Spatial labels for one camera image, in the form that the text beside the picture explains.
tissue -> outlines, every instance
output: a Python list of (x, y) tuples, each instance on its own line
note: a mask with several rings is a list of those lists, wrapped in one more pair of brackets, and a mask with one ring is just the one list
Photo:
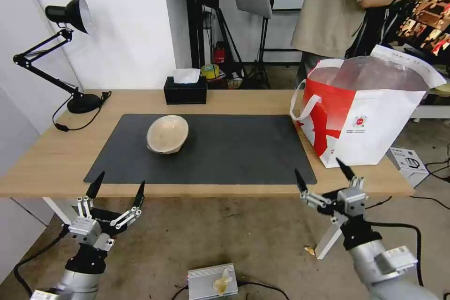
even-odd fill
[(197, 83), (200, 77), (199, 69), (174, 69), (173, 81), (175, 83)]
[(230, 273), (225, 268), (224, 271), (222, 272), (222, 277), (217, 279), (216, 281), (214, 281), (212, 286), (217, 291), (219, 296), (224, 295), (224, 293), (226, 291), (226, 287), (227, 287), (228, 283), (232, 281), (232, 279), (233, 278), (230, 277)]

lamp base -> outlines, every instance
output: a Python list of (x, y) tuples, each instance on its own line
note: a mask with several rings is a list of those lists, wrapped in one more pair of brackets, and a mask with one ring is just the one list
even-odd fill
[(67, 109), (71, 113), (88, 113), (101, 106), (101, 99), (94, 94), (81, 94), (74, 96), (67, 102)]

lamp arm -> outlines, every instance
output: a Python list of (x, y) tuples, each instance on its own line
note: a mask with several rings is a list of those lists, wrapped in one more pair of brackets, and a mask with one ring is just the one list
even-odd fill
[[(57, 37), (63, 37), (64, 41), (58, 43), (57, 45), (47, 49), (47, 50), (43, 50), (43, 51), (35, 51), (36, 49), (44, 46), (45, 44), (49, 43), (50, 41), (56, 39)], [(52, 51), (54, 51), (55, 49), (61, 47), (62, 45), (65, 45), (67, 42), (70, 42), (72, 40), (72, 30), (70, 29), (62, 29), (60, 30), (58, 33), (56, 33), (55, 35), (49, 37), (47, 40), (42, 41), (41, 43), (39, 43), (38, 45), (28, 49), (27, 51), (21, 53), (21, 54), (17, 54), (13, 57), (13, 61), (15, 64), (21, 66), (22, 68), (25, 68), (29, 71), (31, 71), (32, 73), (35, 73), (36, 75), (42, 77), (44, 80), (47, 80), (50, 83), (53, 83), (54, 85), (60, 87), (61, 89), (69, 92), (70, 94), (72, 94), (73, 96), (80, 96), (81, 93), (78, 91), (78, 87), (73, 88), (70, 87), (69, 85), (65, 84), (64, 82), (48, 75), (47, 73), (43, 72), (42, 70), (36, 68), (35, 66), (32, 65), (33, 61), (36, 61), (37, 59), (40, 59), (41, 57), (51, 53)], [(30, 57), (32, 55), (36, 55), (35, 57), (33, 57), (32, 59), (28, 59), (27, 57)]]

bag handle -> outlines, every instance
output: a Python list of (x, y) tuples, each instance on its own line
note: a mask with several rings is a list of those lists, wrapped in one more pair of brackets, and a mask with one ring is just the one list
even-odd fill
[(314, 94), (313, 96), (311, 96), (311, 98), (309, 99), (308, 103), (306, 103), (306, 106), (305, 106), (305, 108), (303, 109), (303, 111), (301, 112), (300, 116), (299, 116), (299, 117), (295, 117), (295, 115), (294, 115), (294, 106), (295, 106), (295, 102), (297, 101), (297, 96), (298, 96), (298, 94), (299, 94), (300, 86), (301, 86), (303, 83), (305, 83), (305, 82), (306, 82), (306, 80), (303, 80), (302, 82), (300, 82), (299, 86), (297, 87), (297, 89), (296, 89), (295, 92), (294, 92), (294, 95), (293, 95), (292, 98), (291, 98), (291, 109), (290, 109), (289, 113), (290, 113), (291, 118), (292, 118), (293, 120), (298, 120), (298, 121), (300, 121), (300, 120), (305, 119), (306, 117), (309, 116), (309, 114), (311, 113), (311, 111), (313, 110), (313, 108), (315, 107), (315, 105), (316, 105), (318, 102), (321, 102), (321, 101), (322, 101), (322, 98), (321, 98), (319, 95)]

lamp shade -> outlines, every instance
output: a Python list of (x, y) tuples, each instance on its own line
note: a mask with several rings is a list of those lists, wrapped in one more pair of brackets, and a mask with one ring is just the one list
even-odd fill
[(54, 23), (69, 23), (79, 31), (89, 34), (90, 12), (86, 0), (72, 0), (67, 6), (47, 6), (45, 16)]

